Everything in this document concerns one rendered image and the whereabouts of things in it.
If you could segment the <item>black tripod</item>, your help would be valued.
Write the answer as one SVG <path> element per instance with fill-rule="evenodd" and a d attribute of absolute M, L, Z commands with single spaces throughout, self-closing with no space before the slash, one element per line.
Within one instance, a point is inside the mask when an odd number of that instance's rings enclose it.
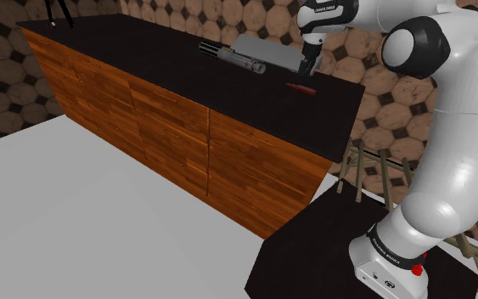
<path fill-rule="evenodd" d="M 51 27 L 51 28 L 55 28 L 56 27 L 56 23 L 53 19 L 53 12 L 52 12 L 52 7 L 51 7 L 51 2 L 52 0 L 43 0 L 44 3 L 45 3 L 45 7 L 46 7 L 46 10 L 47 10 L 47 14 L 48 14 L 48 27 Z M 67 8 L 66 4 L 65 4 L 65 0 L 56 0 L 64 14 L 64 17 L 69 25 L 70 28 L 73 28 L 74 27 L 74 21 L 70 15 L 70 12 L 69 12 L 69 9 Z"/>

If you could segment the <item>wooden trestle frame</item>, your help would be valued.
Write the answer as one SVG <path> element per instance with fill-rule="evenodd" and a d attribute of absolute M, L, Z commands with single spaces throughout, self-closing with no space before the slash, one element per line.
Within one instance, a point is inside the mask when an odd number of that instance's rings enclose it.
<path fill-rule="evenodd" d="M 362 199 L 363 192 L 363 174 L 366 172 L 365 167 L 373 166 L 376 163 L 380 164 L 381 169 L 380 176 L 384 191 L 383 199 L 385 200 L 385 209 L 388 211 L 392 211 L 394 205 L 391 199 L 391 179 L 389 177 L 389 169 L 394 168 L 398 171 L 402 171 L 404 177 L 407 179 L 408 186 L 410 186 L 413 181 L 414 171 L 410 167 L 408 159 L 406 157 L 402 158 L 401 164 L 396 163 L 386 157 L 384 149 L 381 149 L 377 155 L 367 151 L 366 149 L 364 149 L 363 141 L 360 141 L 358 146 L 355 146 L 351 138 L 348 139 L 346 149 L 343 153 L 340 173 L 337 179 L 336 192 L 338 194 L 341 193 L 343 189 L 342 178 L 353 167 L 355 167 L 356 178 L 353 185 L 357 188 L 356 202 L 360 202 Z M 468 241 L 464 233 L 456 234 L 453 237 L 444 239 L 444 241 L 449 245 L 458 248 L 463 257 L 467 259 L 472 259 L 475 263 L 476 270 L 478 271 L 478 246 L 473 245 L 470 241 Z"/>

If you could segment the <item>grey flat box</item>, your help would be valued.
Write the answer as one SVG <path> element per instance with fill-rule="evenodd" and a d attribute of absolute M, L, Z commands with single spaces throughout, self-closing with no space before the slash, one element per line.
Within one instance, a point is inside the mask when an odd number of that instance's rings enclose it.
<path fill-rule="evenodd" d="M 303 58 L 301 51 L 297 48 L 245 34 L 237 37 L 231 45 L 231 49 L 252 59 L 293 72 L 298 72 Z"/>

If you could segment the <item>wooden chest of drawers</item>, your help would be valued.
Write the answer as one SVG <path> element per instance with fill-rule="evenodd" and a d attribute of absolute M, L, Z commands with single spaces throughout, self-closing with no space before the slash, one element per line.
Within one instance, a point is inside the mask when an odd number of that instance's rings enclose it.
<path fill-rule="evenodd" d="M 65 114 L 262 238 L 307 206 L 349 141 L 364 88 L 256 74 L 200 38 L 125 14 L 24 21 Z"/>

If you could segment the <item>red pen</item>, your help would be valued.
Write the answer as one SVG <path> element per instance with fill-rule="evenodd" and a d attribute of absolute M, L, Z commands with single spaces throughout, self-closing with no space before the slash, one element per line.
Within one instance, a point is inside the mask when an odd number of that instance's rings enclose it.
<path fill-rule="evenodd" d="M 300 85 L 300 84 L 286 83 L 286 86 L 294 88 L 297 91 L 300 91 L 302 93 L 309 94 L 309 95 L 315 95 L 316 92 L 317 92 L 316 89 L 306 87 L 306 86 L 303 86 L 303 85 Z"/>

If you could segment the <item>dark robot stand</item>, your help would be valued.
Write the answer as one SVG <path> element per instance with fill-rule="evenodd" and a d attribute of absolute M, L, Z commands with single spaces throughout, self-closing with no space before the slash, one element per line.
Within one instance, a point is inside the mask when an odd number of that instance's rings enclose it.
<path fill-rule="evenodd" d="M 250 299 L 382 299 L 355 275 L 349 244 L 375 226 L 383 245 L 399 257 L 421 257 L 427 299 L 475 299 L 478 274 L 421 234 L 401 210 L 356 199 L 344 183 L 329 188 L 262 243 L 245 291 Z"/>

